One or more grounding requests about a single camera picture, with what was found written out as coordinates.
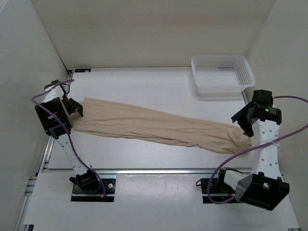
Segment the aluminium table edge rail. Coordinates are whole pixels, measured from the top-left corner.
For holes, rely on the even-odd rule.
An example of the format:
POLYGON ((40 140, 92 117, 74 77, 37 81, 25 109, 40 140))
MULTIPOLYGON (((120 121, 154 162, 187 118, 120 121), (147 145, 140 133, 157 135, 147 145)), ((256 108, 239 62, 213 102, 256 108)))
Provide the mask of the aluminium table edge rail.
POLYGON ((137 175, 137 174, 212 174, 214 168, 163 168, 163 169, 98 169, 99 175, 137 175))

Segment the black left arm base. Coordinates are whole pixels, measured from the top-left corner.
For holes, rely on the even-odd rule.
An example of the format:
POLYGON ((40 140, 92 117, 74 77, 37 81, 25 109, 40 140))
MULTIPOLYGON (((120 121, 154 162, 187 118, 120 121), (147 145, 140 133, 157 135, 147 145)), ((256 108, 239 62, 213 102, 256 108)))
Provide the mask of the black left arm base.
POLYGON ((77 180, 73 177, 69 179, 73 183, 71 201, 72 202, 114 202, 116 178, 103 178, 105 194, 100 182, 93 183, 89 187, 81 189, 77 180))

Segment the white plastic basket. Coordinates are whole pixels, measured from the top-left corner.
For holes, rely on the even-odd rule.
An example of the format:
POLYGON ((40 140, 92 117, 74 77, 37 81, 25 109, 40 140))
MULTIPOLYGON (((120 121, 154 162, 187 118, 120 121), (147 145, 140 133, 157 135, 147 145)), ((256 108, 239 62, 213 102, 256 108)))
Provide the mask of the white plastic basket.
POLYGON ((195 55, 191 67, 200 95, 237 94, 255 85, 253 72, 243 55, 195 55))

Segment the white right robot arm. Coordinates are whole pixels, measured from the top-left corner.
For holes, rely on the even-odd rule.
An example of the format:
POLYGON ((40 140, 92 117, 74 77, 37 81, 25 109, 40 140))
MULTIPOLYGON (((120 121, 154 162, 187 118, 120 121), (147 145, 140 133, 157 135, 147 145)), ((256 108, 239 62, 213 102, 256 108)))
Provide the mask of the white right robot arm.
POLYGON ((232 116, 244 134, 254 139, 254 163, 249 174, 223 168, 224 176, 216 180, 221 192, 235 191, 238 202, 272 211, 289 193, 278 165, 278 137, 282 114, 271 101, 253 100, 232 116))

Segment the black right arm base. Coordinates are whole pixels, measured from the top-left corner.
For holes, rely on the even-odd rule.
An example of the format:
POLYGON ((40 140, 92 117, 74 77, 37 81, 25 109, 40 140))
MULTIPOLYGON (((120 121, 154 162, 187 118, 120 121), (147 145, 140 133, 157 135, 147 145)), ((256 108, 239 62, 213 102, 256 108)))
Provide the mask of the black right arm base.
MULTIPOLYGON (((208 182, 209 182, 209 178, 201 178, 195 183, 196 187, 201 188, 203 204, 212 203, 208 199, 208 196, 207 196, 208 182)), ((210 195, 213 200, 217 202, 222 202, 222 201, 225 201, 235 196, 235 191, 231 186, 227 185, 226 183, 219 180, 218 178, 213 178, 212 185, 210 187, 210 195)))

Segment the beige trousers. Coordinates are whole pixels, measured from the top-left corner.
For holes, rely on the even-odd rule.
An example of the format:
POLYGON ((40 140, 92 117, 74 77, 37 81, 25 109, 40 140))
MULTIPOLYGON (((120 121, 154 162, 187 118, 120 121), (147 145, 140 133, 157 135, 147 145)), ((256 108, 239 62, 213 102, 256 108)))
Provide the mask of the beige trousers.
POLYGON ((240 127, 169 114, 140 106, 84 98, 83 115, 73 115, 75 131, 112 138, 199 147, 237 154, 253 145, 240 127))

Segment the aluminium right side rail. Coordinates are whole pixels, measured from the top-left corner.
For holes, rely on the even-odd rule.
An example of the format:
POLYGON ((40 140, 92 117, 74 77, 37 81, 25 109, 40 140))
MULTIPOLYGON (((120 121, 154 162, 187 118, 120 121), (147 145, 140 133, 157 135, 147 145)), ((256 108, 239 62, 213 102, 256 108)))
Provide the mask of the aluminium right side rail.
POLYGON ((243 91, 242 91, 242 96, 243 96, 243 99, 244 99, 245 104, 247 105, 247 104, 250 102, 250 101, 249 101, 249 96, 248 96, 247 90, 243 90, 243 91))

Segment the aluminium left side rail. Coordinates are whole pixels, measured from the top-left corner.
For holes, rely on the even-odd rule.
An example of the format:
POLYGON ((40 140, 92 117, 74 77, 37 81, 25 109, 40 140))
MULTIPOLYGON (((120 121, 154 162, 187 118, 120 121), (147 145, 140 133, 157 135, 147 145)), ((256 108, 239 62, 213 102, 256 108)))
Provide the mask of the aluminium left side rail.
MULTIPOLYGON (((73 77, 73 72, 69 71, 67 80, 72 79, 72 77, 73 77)), ((52 91, 52 92, 46 93, 43 90, 43 93, 33 96, 31 98, 31 101, 34 103, 34 105, 38 106, 42 104, 42 106, 47 109, 47 106, 45 104, 48 102, 52 103, 53 99, 57 99, 57 98, 60 98, 60 99, 63 98, 62 95, 60 95, 59 91, 52 91)), ((55 144, 55 138, 52 136, 48 136, 47 143, 43 150, 42 159, 39 163, 39 166, 38 166, 38 169, 36 170, 35 175, 31 176, 28 180, 26 190, 24 193, 24 197, 28 198, 32 195, 38 175, 40 173, 43 173, 44 170, 48 167, 54 144, 55 144)))

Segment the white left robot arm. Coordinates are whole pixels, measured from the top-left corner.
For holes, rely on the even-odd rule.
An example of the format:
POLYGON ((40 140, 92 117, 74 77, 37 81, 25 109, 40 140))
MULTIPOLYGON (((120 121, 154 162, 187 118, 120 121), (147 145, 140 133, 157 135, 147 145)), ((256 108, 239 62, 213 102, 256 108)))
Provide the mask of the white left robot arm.
POLYGON ((70 181, 91 193, 97 192, 101 181, 97 178, 91 165, 84 163, 76 154, 70 134, 73 127, 70 116, 78 113, 83 116, 83 107, 72 98, 68 98, 66 84, 58 80, 44 87, 44 100, 35 102, 35 111, 46 134, 53 137, 62 147, 70 161, 75 176, 70 181))

